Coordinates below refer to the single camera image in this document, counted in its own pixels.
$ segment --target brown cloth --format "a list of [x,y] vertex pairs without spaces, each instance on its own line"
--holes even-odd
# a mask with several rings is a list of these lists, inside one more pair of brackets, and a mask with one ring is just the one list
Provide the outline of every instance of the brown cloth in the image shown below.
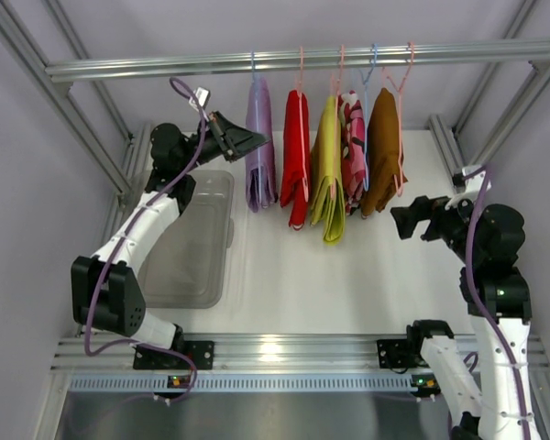
[[400,175],[399,137],[395,98],[382,88],[368,121],[368,191],[360,200],[363,217],[373,214],[375,209],[381,212],[396,193],[393,176]]

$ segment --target blue hanger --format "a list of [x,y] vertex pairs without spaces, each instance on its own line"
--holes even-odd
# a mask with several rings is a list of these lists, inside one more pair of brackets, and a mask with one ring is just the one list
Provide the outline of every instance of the blue hanger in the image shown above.
[[360,81],[365,86],[365,191],[369,190],[369,131],[367,130],[367,117],[369,116],[369,80],[370,75],[373,73],[373,70],[375,69],[375,66],[377,65],[377,50],[378,46],[377,43],[373,44],[373,59],[370,61],[371,67],[367,73],[367,78],[365,78],[365,75],[363,72],[358,69],[358,73],[360,74]]
[[[253,99],[255,100],[255,124],[257,127],[259,126],[259,90],[257,89],[259,87],[259,81],[257,78],[257,70],[255,66],[255,51],[250,51],[250,71],[252,73],[253,77]],[[263,180],[261,179],[261,161],[260,161],[260,147],[257,148],[257,160],[258,160],[258,182],[257,182],[257,189],[258,189],[258,205],[262,208],[263,207],[263,201],[262,201],[262,193],[263,193]]]

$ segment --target pink hanger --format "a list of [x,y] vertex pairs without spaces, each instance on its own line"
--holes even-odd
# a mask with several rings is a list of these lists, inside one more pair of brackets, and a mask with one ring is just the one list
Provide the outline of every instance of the pink hanger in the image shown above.
[[402,141],[403,86],[405,85],[405,80],[407,80],[407,77],[410,74],[410,70],[412,69],[412,66],[413,66],[413,57],[415,56],[415,46],[413,45],[413,42],[410,41],[409,43],[407,43],[407,46],[408,46],[408,49],[410,50],[410,52],[412,53],[412,55],[410,57],[410,62],[409,62],[409,65],[407,67],[407,71],[405,72],[405,75],[403,75],[403,78],[401,78],[401,84],[400,84],[399,87],[397,85],[395,85],[395,81],[391,77],[391,73],[389,72],[389,70],[387,70],[387,68],[384,67],[381,70],[381,75],[382,75],[381,78],[382,78],[382,81],[383,81],[383,87],[385,87],[385,78],[388,78],[389,81],[391,82],[391,85],[393,85],[393,88],[395,89],[395,91],[397,92],[397,95],[398,95],[397,124],[398,124],[398,129],[399,129],[398,142],[400,144],[400,154],[399,154],[399,157],[397,158],[397,164],[400,168],[399,181],[397,180],[397,176],[393,176],[393,180],[395,181],[395,190],[397,192],[398,197],[401,197],[402,194],[403,194],[403,166],[402,166],[402,162],[403,162],[403,144],[402,144],[402,142],[403,142]]
[[310,199],[310,193],[308,190],[308,171],[305,169],[305,140],[303,139],[303,105],[302,105],[302,86],[303,86],[303,46],[300,46],[300,78],[298,80],[297,75],[295,75],[295,90],[297,95],[300,98],[300,134],[302,136],[302,187],[303,187],[303,197],[305,202],[308,202]]
[[[338,111],[338,96],[340,96],[340,85],[342,82],[342,72],[345,69],[345,45],[340,46],[340,72],[338,73],[338,79],[335,80],[334,73],[330,76],[330,94],[334,93],[335,99],[335,111]],[[334,124],[334,141],[338,140],[338,121],[335,120]],[[340,145],[335,145],[334,148],[334,161],[336,161],[337,150],[340,149]],[[330,187],[330,198],[336,199],[336,183]]]

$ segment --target clothes hanger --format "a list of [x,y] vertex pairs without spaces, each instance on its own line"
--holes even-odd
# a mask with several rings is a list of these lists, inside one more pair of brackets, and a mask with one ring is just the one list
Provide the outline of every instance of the clothes hanger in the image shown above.
[[[371,46],[373,50],[373,58],[370,61],[371,67],[368,70],[367,78],[365,78],[365,75],[363,74],[361,69],[358,70],[358,74],[360,75],[360,81],[365,86],[365,119],[369,117],[369,80],[370,75],[373,73],[373,70],[375,70],[375,66],[377,65],[377,52],[379,49],[379,46],[377,43],[373,44]],[[365,191],[369,190],[369,131],[367,130],[367,127],[365,126]]]
[[305,168],[305,140],[303,139],[303,106],[302,106],[302,86],[303,86],[303,46],[300,46],[300,76],[295,75],[295,90],[300,100],[300,135],[302,136],[302,187],[303,187],[303,197],[305,202],[308,202],[310,199],[310,193],[308,190],[308,171]]
[[403,86],[405,85],[405,81],[407,80],[407,77],[410,74],[410,70],[412,69],[412,66],[413,66],[413,57],[415,56],[415,46],[413,45],[413,42],[412,41],[408,42],[407,46],[408,46],[408,49],[410,50],[410,53],[412,55],[410,57],[410,62],[409,62],[409,65],[407,67],[407,71],[405,71],[405,75],[403,75],[403,78],[401,78],[401,84],[400,84],[399,87],[395,84],[395,81],[391,77],[391,73],[389,72],[389,70],[387,68],[384,67],[381,70],[381,75],[382,75],[381,78],[382,78],[382,81],[383,81],[383,87],[385,87],[385,78],[389,79],[389,81],[391,82],[391,85],[393,86],[393,88],[395,89],[395,91],[397,92],[397,95],[398,95],[397,123],[398,123],[398,129],[399,129],[398,140],[399,140],[399,143],[400,143],[400,153],[399,153],[399,157],[397,158],[397,164],[398,164],[399,169],[400,169],[400,178],[398,180],[396,176],[393,176],[393,180],[395,180],[395,190],[397,192],[398,197],[401,197],[402,194],[403,194],[403,165],[402,165],[402,162],[403,162],[403,144],[402,144],[402,142],[403,142],[402,141]]
[[[257,124],[257,127],[259,126],[259,99],[258,99],[258,91],[257,91],[257,87],[259,86],[257,84],[257,70],[256,70],[256,65],[255,65],[255,51],[252,50],[250,51],[250,71],[251,71],[251,74],[252,74],[252,79],[253,79],[253,99],[255,101],[255,118],[256,118],[256,124]],[[261,179],[261,161],[260,161],[260,148],[257,148],[257,159],[258,159],[258,182],[257,182],[257,188],[258,188],[258,205],[262,208],[263,207],[263,201],[261,200],[262,198],[262,184],[263,184],[263,181]]]
[[[335,94],[335,111],[338,111],[338,96],[340,96],[340,85],[342,82],[342,72],[345,69],[345,45],[340,46],[340,71],[338,72],[338,79],[335,79],[334,73],[330,75],[330,94]],[[338,140],[338,124],[334,124],[334,141]],[[340,145],[334,148],[334,161],[336,161],[337,150],[340,150]],[[330,186],[330,198],[336,199],[336,183]]]

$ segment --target pink patterned cloth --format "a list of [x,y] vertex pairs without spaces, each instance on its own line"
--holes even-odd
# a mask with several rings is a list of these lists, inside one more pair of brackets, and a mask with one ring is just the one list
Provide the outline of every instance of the pink patterned cloth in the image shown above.
[[358,208],[367,172],[365,170],[365,118],[354,91],[338,97],[338,118],[341,126],[342,186],[348,215]]

